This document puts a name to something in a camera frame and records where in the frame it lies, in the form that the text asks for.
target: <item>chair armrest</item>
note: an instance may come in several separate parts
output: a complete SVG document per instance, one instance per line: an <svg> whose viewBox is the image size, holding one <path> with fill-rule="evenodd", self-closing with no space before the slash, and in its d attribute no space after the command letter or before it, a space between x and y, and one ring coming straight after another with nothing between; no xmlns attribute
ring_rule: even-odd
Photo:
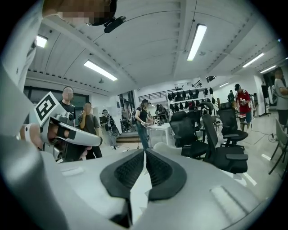
<svg viewBox="0 0 288 230"><path fill-rule="evenodd" d="M238 137L238 136L239 136L238 134L233 133L233 134L226 134L226 135L223 136L223 138L226 139L226 138L229 138L229 137Z"/></svg>
<svg viewBox="0 0 288 230"><path fill-rule="evenodd" d="M228 160L248 160L247 154L226 154Z"/></svg>

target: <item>man in red shirt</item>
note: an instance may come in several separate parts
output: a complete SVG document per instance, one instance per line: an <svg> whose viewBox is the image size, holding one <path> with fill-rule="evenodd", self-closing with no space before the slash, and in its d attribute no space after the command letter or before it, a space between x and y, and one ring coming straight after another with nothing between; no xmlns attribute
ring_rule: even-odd
<svg viewBox="0 0 288 230"><path fill-rule="evenodd" d="M239 104L239 110L240 114L245 114L245 120L248 123L247 124L247 129L250 126L251 122L251 103L250 103L250 95L249 93L245 90L242 89L239 84L235 85L235 91L237 91L236 94L236 103ZM241 130L244 130L244 124L241 124Z"/></svg>

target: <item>tube light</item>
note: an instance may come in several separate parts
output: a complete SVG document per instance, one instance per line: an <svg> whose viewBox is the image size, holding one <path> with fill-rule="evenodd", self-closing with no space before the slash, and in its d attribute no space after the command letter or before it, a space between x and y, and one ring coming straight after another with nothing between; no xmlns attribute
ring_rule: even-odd
<svg viewBox="0 0 288 230"><path fill-rule="evenodd" d="M253 62L255 62L257 59L261 58L264 55L264 53L259 54L256 58L252 59L250 62L248 62L247 64L245 64L243 66L243 68L249 66L250 64L252 64Z"/></svg>
<svg viewBox="0 0 288 230"><path fill-rule="evenodd" d="M37 46L40 46L40 47L44 48L45 45L46 45L47 39L38 35L36 37L36 41L37 41Z"/></svg>
<svg viewBox="0 0 288 230"><path fill-rule="evenodd" d="M102 74L103 76L109 78L112 81L117 80L118 78L114 77L113 75L109 74L107 71L105 71L104 69L101 69L99 66L95 65L94 63L92 63L91 61L86 61L86 63L84 64L86 67Z"/></svg>
<svg viewBox="0 0 288 230"><path fill-rule="evenodd" d="M196 55L196 52L198 51L199 46L202 42L202 39L205 35L206 29L207 29L207 26L205 25L201 25L201 24L197 25L196 35L194 37L194 41L192 43L192 47L191 47L189 56L187 58L187 61L193 61Z"/></svg>
<svg viewBox="0 0 288 230"><path fill-rule="evenodd" d="M275 67L276 67L276 66L271 66L271 67L269 67L269 68L261 71L260 73L264 73L264 72L266 72L266 71L268 71L268 70L272 70L272 69L274 69Z"/></svg>
<svg viewBox="0 0 288 230"><path fill-rule="evenodd" d="M226 82L225 84L220 85L219 88L227 84L229 84L229 82Z"/></svg>

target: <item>white table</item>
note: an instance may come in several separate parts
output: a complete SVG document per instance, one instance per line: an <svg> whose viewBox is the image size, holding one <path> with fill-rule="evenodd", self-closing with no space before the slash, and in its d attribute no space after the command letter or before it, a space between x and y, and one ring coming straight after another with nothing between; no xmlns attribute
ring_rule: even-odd
<svg viewBox="0 0 288 230"><path fill-rule="evenodd" d="M169 131L170 131L170 124L169 123L164 123L162 125L158 125L158 124L153 124L147 127L149 130L149 136L150 136L150 146L152 147L151 144L151 135L150 135L150 130L162 130L165 131L165 136L166 136L166 144L170 145L170 141L169 141Z"/></svg>

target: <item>chair seat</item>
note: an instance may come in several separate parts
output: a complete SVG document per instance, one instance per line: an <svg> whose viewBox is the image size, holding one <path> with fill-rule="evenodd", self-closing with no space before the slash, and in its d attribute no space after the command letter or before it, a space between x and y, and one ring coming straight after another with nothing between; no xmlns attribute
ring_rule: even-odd
<svg viewBox="0 0 288 230"><path fill-rule="evenodd" d="M232 133L229 133L229 134L238 134L238 137L230 137L230 140L231 141L235 141L235 142L242 141L246 137L248 137L248 133L247 132L244 132L244 131L238 130L238 129L233 131Z"/></svg>
<svg viewBox="0 0 288 230"><path fill-rule="evenodd" d="M191 146L183 147L181 155L191 158L199 157L207 152L209 145L203 142L193 142Z"/></svg>
<svg viewBox="0 0 288 230"><path fill-rule="evenodd" d="M229 170L230 160L226 159L227 154L244 154L242 148L239 147L218 147L216 148L215 158L209 160L210 163L215 165L217 168L228 171L230 173L244 173L247 172L248 166L247 161L234 161L232 163L232 169Z"/></svg>

